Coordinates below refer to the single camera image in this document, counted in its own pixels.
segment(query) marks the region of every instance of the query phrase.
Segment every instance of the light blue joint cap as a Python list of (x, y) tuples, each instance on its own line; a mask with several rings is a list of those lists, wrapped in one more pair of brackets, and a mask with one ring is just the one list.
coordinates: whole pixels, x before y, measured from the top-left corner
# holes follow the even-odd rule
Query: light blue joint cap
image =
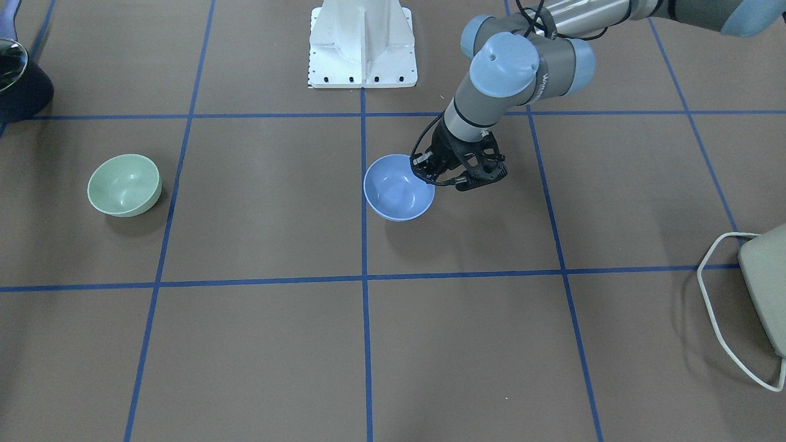
[(595, 75), (595, 52), (589, 43), (581, 39), (568, 39), (573, 45), (576, 54), (576, 72), (573, 74), (573, 83), (565, 95), (584, 89)]
[(723, 24), (721, 34), (752, 37), (786, 12), (786, 0), (743, 0)]
[(540, 55), (522, 35), (500, 32), (492, 35), (469, 65), (469, 79), (489, 97), (507, 98), (532, 83), (540, 68)]
[(478, 36), (478, 31), (483, 26), (483, 22), (490, 18), (491, 16), (477, 16), (464, 26), (464, 31), (461, 33), (461, 52), (468, 59), (471, 60), (475, 56), (475, 37)]

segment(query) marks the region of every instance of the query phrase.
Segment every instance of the light green bowl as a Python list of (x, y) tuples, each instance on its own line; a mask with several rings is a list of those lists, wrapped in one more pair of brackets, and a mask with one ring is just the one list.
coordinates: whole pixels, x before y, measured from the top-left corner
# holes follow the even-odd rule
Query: light green bowl
[(87, 199), (96, 210), (123, 218), (147, 212), (160, 196), (158, 167), (136, 153), (107, 160), (87, 183)]

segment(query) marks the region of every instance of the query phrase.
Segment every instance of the brown floor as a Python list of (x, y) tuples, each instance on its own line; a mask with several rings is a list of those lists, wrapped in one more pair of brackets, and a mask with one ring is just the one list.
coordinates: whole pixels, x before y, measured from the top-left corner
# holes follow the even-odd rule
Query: brown floor
[[(495, 129), (508, 178), (391, 223), (365, 168), (509, 6), (403, 2), (417, 87), (310, 90), (320, 4), (25, 0), (56, 93), (0, 139), (0, 440), (786, 440), (786, 392), (721, 350), (694, 274), (786, 223), (783, 24), (611, 29), (585, 90)], [(130, 219), (85, 193), (120, 153), (163, 176)], [(736, 248), (707, 285), (772, 381)]]

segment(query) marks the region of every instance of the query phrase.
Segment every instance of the bowl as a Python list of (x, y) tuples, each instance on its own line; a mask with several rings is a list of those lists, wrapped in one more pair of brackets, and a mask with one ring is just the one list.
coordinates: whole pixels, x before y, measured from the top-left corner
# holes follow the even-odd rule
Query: bowl
[(363, 178), (363, 194), (372, 209), (391, 221), (423, 215), (434, 201), (434, 186), (412, 173), (410, 157), (393, 153), (374, 161)]
[(87, 183), (87, 199), (96, 210), (123, 218), (147, 212), (160, 196), (158, 167), (136, 153), (107, 160)]

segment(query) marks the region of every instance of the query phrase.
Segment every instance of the blue bowl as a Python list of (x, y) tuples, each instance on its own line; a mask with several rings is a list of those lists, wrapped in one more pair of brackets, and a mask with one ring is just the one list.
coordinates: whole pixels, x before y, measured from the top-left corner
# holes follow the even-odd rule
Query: blue bowl
[(374, 161), (365, 173), (363, 193), (379, 216), (409, 221), (423, 215), (434, 201), (434, 186), (421, 181), (410, 168), (410, 157), (393, 153)]

